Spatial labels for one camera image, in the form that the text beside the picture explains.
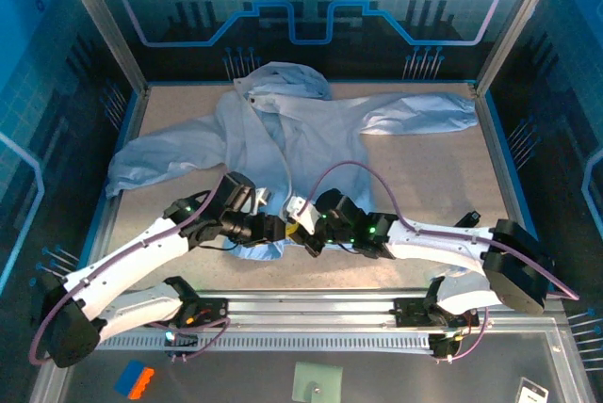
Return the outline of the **light blue jacket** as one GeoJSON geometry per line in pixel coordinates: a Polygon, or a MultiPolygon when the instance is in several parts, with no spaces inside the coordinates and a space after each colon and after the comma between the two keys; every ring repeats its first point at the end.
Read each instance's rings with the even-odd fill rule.
{"type": "Polygon", "coordinates": [[[127,142],[112,158],[106,195],[158,184],[223,164],[271,192],[281,215],[291,196],[337,188],[374,208],[362,135],[425,135],[477,124],[473,101],[448,92],[339,99],[321,73],[270,62],[238,78],[215,111],[127,142]]]}

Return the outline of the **black control box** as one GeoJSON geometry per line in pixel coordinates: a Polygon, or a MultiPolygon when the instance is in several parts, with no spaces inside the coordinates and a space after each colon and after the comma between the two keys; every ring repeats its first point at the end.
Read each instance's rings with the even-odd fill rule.
{"type": "Polygon", "coordinates": [[[445,334],[430,334],[428,343],[432,356],[437,360],[447,360],[456,355],[459,349],[459,342],[445,334]]]}
{"type": "Polygon", "coordinates": [[[173,362],[192,353],[198,345],[197,334],[180,333],[174,330],[166,330],[164,333],[164,351],[173,362]]]}

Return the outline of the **green square plate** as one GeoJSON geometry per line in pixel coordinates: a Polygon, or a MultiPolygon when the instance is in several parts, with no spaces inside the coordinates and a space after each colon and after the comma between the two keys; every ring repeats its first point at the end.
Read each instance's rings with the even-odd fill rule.
{"type": "Polygon", "coordinates": [[[340,366],[297,362],[291,398],[296,403],[341,403],[342,379],[340,366]]]}

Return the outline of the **blue and orange block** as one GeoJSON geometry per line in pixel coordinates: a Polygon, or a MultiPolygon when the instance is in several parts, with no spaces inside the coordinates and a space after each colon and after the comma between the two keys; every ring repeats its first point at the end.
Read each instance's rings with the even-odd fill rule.
{"type": "Polygon", "coordinates": [[[152,367],[140,361],[130,361],[115,383],[114,390],[128,400],[139,400],[154,375],[152,367]]]}

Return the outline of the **white and black card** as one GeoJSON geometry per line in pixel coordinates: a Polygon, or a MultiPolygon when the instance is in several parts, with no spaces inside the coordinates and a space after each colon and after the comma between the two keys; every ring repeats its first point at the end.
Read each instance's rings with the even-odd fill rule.
{"type": "Polygon", "coordinates": [[[549,390],[530,379],[519,381],[514,403],[548,403],[549,390]]]}

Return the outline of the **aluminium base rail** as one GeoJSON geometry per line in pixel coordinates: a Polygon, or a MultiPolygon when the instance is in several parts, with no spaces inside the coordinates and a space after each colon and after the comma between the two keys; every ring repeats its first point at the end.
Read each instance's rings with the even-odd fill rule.
{"type": "MultiPolygon", "coordinates": [[[[199,292],[201,298],[224,298],[231,326],[246,331],[393,330],[390,314],[397,298],[424,298],[425,291],[227,291],[199,292]]],[[[182,300],[169,285],[129,292],[110,302],[98,317],[105,320],[101,338],[171,320],[182,300]]],[[[185,331],[200,330],[183,328],[185,331]]]]}

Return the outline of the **aluminium side rail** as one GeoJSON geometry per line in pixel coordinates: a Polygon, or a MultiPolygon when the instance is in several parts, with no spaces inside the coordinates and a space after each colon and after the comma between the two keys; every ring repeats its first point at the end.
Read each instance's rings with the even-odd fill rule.
{"type": "Polygon", "coordinates": [[[498,114],[491,112],[489,98],[486,95],[479,94],[475,86],[469,86],[469,88],[473,90],[472,95],[480,127],[507,213],[505,218],[516,222],[523,230],[536,238],[537,234],[534,231],[531,215],[525,214],[526,200],[519,185],[513,161],[509,161],[511,156],[508,146],[505,138],[499,135],[502,129],[498,114]]]}
{"type": "MultiPolygon", "coordinates": [[[[146,89],[142,93],[132,93],[122,120],[122,126],[113,154],[116,154],[128,141],[139,135],[150,92],[150,89],[146,89]]],[[[96,204],[77,269],[86,268],[103,258],[104,254],[108,252],[122,196],[118,195],[109,198],[106,195],[105,186],[106,184],[104,184],[96,204]]]]}

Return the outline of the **aluminium frame post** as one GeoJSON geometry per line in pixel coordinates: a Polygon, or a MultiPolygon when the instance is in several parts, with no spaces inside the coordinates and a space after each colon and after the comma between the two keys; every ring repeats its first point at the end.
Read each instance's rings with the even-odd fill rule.
{"type": "Polygon", "coordinates": [[[517,0],[476,80],[476,95],[488,91],[541,0],[517,0]]]}
{"type": "Polygon", "coordinates": [[[147,81],[105,0],[80,0],[132,89],[141,94],[147,81]]]}

